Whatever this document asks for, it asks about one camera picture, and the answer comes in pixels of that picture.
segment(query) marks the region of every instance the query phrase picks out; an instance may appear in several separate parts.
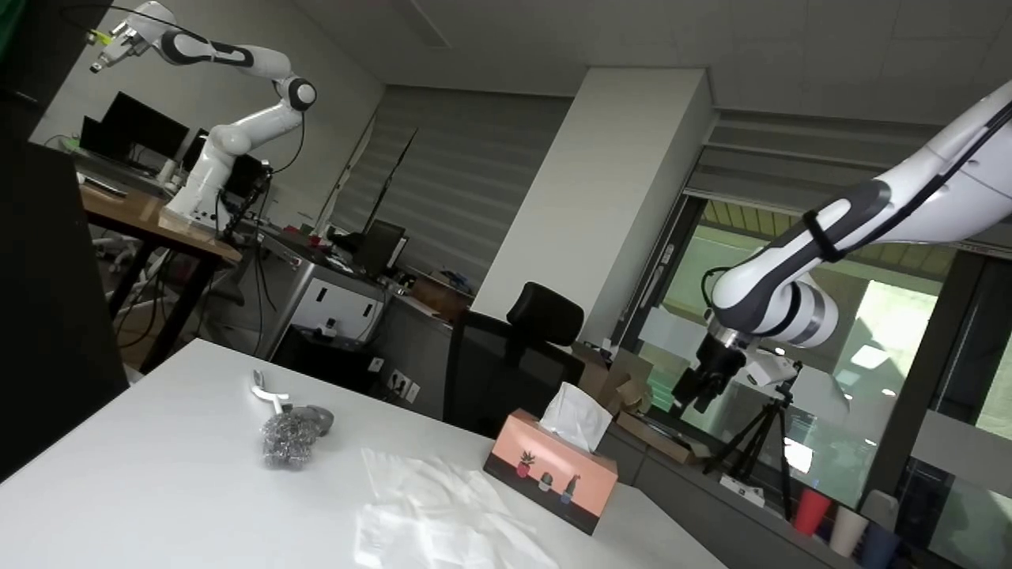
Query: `desk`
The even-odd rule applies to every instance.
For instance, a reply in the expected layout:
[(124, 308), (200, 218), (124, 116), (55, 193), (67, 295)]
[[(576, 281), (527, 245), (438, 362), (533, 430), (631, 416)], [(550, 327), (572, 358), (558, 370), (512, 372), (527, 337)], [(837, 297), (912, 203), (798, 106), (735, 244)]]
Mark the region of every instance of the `desk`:
[(214, 269), (222, 261), (236, 265), (242, 255), (217, 240), (214, 233), (193, 226), (167, 210), (160, 210), (160, 198), (146, 193), (110, 195), (104, 188), (95, 188), (82, 183), (82, 207), (93, 225), (130, 233), (142, 240), (140, 253), (134, 255), (128, 275), (119, 278), (115, 297), (109, 300), (109, 308), (117, 317), (124, 300), (130, 297), (130, 286), (135, 284), (140, 272), (146, 269), (148, 255), (159, 245), (197, 255), (197, 272), (190, 275), (188, 286), (179, 291), (179, 300), (173, 302), (172, 317), (164, 320), (148, 358), (142, 359), (142, 372), (159, 366), (173, 341), (179, 337), (179, 327), (188, 317), (193, 313), (202, 286), (211, 281)]
[[(261, 468), (269, 408), (250, 396), (250, 370), (337, 413), (306, 470)], [(371, 500), (364, 448), (480, 470), (490, 438), (193, 341), (0, 487), (0, 567), (345, 569)], [(559, 569), (720, 567), (631, 487), (613, 493), (587, 536), (494, 484), (510, 510), (539, 517)]]

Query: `pink box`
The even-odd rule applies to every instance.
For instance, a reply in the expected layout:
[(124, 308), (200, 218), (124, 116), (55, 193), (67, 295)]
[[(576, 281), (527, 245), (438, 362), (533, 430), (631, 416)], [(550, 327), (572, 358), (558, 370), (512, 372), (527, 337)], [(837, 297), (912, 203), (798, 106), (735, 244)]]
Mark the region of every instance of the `pink box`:
[(527, 410), (507, 416), (484, 470), (584, 533), (599, 529), (620, 479), (611, 457), (587, 456), (541, 430)]

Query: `robotic arm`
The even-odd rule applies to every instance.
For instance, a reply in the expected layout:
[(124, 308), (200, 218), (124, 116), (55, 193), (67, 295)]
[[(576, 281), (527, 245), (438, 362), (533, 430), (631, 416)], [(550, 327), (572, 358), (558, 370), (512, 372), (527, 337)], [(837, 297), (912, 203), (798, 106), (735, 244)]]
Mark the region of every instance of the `robotic arm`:
[(97, 34), (97, 44), (104, 46), (93, 63), (93, 71), (101, 71), (124, 57), (159, 51), (173, 66), (222, 63), (274, 85), (281, 99), (278, 105), (236, 124), (211, 127), (188, 185), (167, 203), (167, 210), (205, 226), (229, 226), (229, 210), (217, 207), (217, 188), (224, 185), (234, 157), (294, 130), (317, 102), (317, 89), (292, 71), (292, 59), (286, 52), (255, 44), (205, 40), (173, 24), (173, 16), (159, 0), (142, 4), (110, 34)]
[(704, 408), (745, 362), (753, 341), (813, 348), (837, 308), (810, 278), (818, 261), (845, 258), (867, 244), (956, 244), (1012, 210), (1012, 82), (956, 116), (892, 170), (808, 210), (787, 233), (731, 269), (708, 297), (711, 325), (699, 366), (673, 399)]

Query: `white wall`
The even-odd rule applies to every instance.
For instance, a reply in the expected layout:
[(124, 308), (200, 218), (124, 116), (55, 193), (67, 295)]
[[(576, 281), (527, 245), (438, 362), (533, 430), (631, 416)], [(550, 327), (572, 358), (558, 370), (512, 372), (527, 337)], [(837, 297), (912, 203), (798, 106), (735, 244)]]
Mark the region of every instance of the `white wall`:
[[(297, 163), (274, 177), (269, 218), (278, 225), (313, 220), (326, 193), (341, 174), (358, 135), (381, 105), (382, 82), (367, 76), (350, 57), (329, 40), (297, 4), (281, 0), (164, 0), (179, 24), (230, 44), (267, 44), (286, 51), (300, 76), (306, 76), (319, 102), (306, 112), (306, 143)], [(104, 24), (119, 21), (124, 13), (109, 13)], [(101, 116), (117, 90), (164, 111), (167, 116), (197, 127), (230, 124), (259, 106), (274, 105), (269, 82), (242, 76), (229, 66), (167, 66), (159, 52), (124, 59), (101, 76), (88, 71), (95, 51), (85, 51), (33, 143), (55, 135), (80, 135), (82, 116)], [(274, 166), (287, 163), (297, 149), (297, 134), (255, 149)]]
[(703, 70), (590, 70), (473, 297), (504, 320), (524, 281), (576, 300), (601, 341), (660, 238), (711, 99)]

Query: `box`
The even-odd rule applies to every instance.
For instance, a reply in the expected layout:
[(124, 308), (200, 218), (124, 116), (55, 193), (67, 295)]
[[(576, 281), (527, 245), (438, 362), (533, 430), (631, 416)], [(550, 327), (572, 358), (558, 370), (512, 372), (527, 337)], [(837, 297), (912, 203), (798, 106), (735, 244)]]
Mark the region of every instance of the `box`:
[(527, 410), (507, 416), (484, 470), (584, 533), (596, 533), (620, 484), (611, 457), (587, 456), (541, 430)]
[(412, 281), (412, 297), (416, 297), (421, 302), (428, 302), (430, 308), (438, 308), (441, 320), (454, 322), (470, 300), (459, 291), (451, 291), (450, 284), (416, 275)]

